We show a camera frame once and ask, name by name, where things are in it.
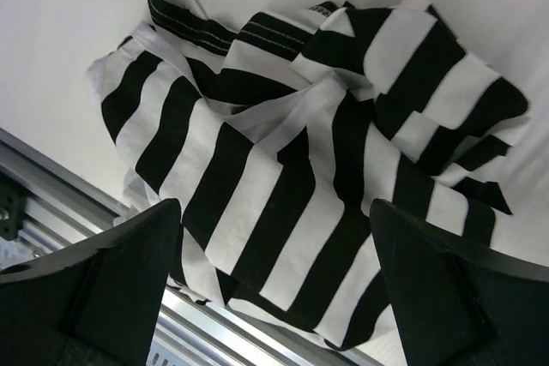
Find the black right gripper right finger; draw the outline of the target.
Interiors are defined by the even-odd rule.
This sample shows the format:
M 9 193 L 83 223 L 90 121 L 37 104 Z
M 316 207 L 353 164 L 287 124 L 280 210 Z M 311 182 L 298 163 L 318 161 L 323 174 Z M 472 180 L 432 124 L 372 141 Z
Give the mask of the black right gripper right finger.
M 548 269 L 440 229 L 380 199 L 381 272 L 410 365 L 546 365 Z

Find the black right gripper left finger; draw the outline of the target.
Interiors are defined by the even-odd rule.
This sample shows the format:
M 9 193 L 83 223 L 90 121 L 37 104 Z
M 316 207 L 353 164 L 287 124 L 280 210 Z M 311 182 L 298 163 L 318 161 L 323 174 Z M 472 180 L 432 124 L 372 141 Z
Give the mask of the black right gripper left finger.
M 143 365 L 181 208 L 164 200 L 84 241 L 1 272 L 3 365 Z

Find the black white striped tank top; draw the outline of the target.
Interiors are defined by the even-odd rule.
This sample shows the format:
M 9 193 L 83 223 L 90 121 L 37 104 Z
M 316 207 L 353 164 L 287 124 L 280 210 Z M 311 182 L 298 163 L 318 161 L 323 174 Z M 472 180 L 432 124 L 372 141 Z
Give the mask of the black white striped tank top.
M 426 0 L 259 12 L 232 30 L 195 0 L 88 69 L 138 209 L 175 199 L 169 284 L 347 350 L 395 329 L 371 234 L 383 199 L 485 246 L 510 208 L 495 178 L 525 95 Z

